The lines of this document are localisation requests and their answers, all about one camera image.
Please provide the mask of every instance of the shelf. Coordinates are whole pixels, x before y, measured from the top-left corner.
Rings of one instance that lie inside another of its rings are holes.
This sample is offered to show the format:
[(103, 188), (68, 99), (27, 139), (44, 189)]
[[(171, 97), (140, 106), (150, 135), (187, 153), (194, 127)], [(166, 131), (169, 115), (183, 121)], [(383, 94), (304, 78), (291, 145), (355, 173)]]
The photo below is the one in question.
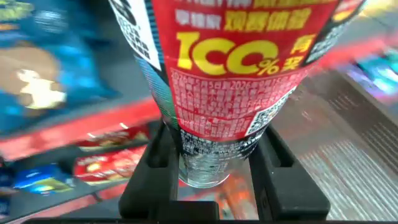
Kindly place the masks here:
[[(15, 161), (15, 165), (19, 165), (21, 169), (39, 166), (49, 161), (59, 161), (60, 159), (57, 158), (70, 162), (76, 157), (88, 154), (74, 146), (65, 145), (87, 139), (88, 134), (97, 135), (117, 131), (120, 129), (120, 123), (126, 126), (137, 126), (160, 118), (160, 111), (150, 97), (145, 78), (134, 60), (132, 49), (124, 40), (108, 2), (95, 1), (95, 3), (97, 5), (93, 9), (96, 14), (101, 14), (100, 26), (105, 31), (104, 35), (112, 40), (110, 47), (96, 52), (100, 75), (121, 93), (121, 97), (77, 108), (71, 114), (46, 119), (33, 127), (0, 140), (2, 156), (8, 161)], [(330, 68), (339, 63), (378, 52), (393, 43), (398, 44), (398, 32), (394, 33), (396, 31), (394, 23), (383, 19), (380, 25), (380, 22), (370, 17), (361, 19), (365, 21), (354, 21), (340, 39), (339, 46), (332, 49), (318, 62), (322, 68)], [(363, 32), (359, 33), (359, 29), (354, 29), (355, 27), (362, 27)], [(358, 40), (358, 34), (360, 34), (360, 42), (352, 44), (353, 41)], [(105, 212), (107, 209), (104, 208), (104, 213), (102, 213), (102, 205), (111, 204), (113, 207), (110, 212), (117, 212), (118, 208), (115, 204), (118, 195), (123, 191), (124, 184), (124, 182), (114, 182), (89, 186), (77, 181), (75, 190), (46, 197), (20, 192), (12, 197), (11, 216), (0, 222), (14, 224), (26, 218), (58, 216), (88, 205), (93, 205), (87, 208), (91, 210), (94, 206), (98, 207), (92, 210), (95, 211), (93, 215), (96, 218), (99, 213), (110, 217)], [(98, 198), (92, 196), (93, 193), (96, 193)], [(81, 217), (87, 216), (86, 213), (75, 211), (66, 217), (78, 217), (72, 215), (78, 213)]]

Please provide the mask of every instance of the red snack package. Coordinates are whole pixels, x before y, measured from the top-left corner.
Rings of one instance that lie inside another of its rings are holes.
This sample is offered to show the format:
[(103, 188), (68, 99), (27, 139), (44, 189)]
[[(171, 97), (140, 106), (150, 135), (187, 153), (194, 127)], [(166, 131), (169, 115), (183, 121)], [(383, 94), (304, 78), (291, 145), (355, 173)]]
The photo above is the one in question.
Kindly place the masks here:
[(95, 151), (114, 146), (124, 146), (137, 141), (148, 141), (149, 130), (146, 125), (131, 127), (115, 131), (113, 133), (106, 133), (99, 136), (90, 135), (91, 138), (80, 141), (77, 146), (83, 151)]
[(90, 185), (130, 178), (146, 146), (78, 158), (73, 173)]

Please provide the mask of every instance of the cartoon character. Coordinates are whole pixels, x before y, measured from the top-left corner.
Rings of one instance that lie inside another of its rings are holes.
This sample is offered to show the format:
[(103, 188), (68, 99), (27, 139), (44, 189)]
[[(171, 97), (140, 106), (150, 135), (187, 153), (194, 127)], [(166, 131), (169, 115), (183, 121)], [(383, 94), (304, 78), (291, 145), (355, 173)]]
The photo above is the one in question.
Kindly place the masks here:
[(30, 110), (59, 107), (66, 93), (57, 82), (59, 65), (48, 52), (37, 47), (0, 50), (0, 89), (16, 95)]

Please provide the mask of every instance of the product packaging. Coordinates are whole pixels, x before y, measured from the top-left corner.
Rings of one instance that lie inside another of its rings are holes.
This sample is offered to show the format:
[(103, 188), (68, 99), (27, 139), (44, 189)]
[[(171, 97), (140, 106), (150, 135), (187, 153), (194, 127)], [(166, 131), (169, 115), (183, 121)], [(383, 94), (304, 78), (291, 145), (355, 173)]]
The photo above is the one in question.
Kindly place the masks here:
[(73, 173), (90, 185), (126, 180), (132, 176), (146, 146), (78, 158)]
[(50, 195), (73, 189), (73, 178), (63, 173), (58, 165), (49, 164), (18, 172), (14, 187), (35, 194)]
[(99, 136), (90, 134), (91, 138), (80, 141), (77, 146), (83, 151), (95, 151), (112, 147), (125, 146), (133, 142), (146, 142), (149, 139), (147, 125), (127, 127), (113, 133), (106, 133)]
[(116, 95), (98, 75), (89, 18), (77, 0), (0, 1), (0, 134)]
[(0, 198), (0, 218), (6, 218), (10, 214), (10, 199), (8, 197)]
[(0, 198), (17, 192), (14, 187), (15, 175), (12, 170), (0, 167)]
[(362, 0), (109, 0), (180, 153), (180, 179), (225, 180), (336, 43)]

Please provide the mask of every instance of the white label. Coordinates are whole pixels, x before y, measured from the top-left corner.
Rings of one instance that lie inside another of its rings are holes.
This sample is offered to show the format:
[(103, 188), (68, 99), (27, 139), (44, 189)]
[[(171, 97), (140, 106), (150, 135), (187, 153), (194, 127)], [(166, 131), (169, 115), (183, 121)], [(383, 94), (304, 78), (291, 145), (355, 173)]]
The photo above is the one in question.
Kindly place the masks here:
[(130, 46), (161, 71), (144, 0), (109, 0), (109, 3)]
[(268, 107), (267, 109), (258, 111), (254, 116), (253, 120), (251, 121), (248, 131), (246, 132), (246, 136), (260, 130), (265, 125), (267, 125), (276, 116), (276, 114), (279, 112), (279, 110), (287, 101), (289, 95), (292, 94), (295, 89), (296, 87), (291, 89), (288, 93), (282, 96), (275, 104)]

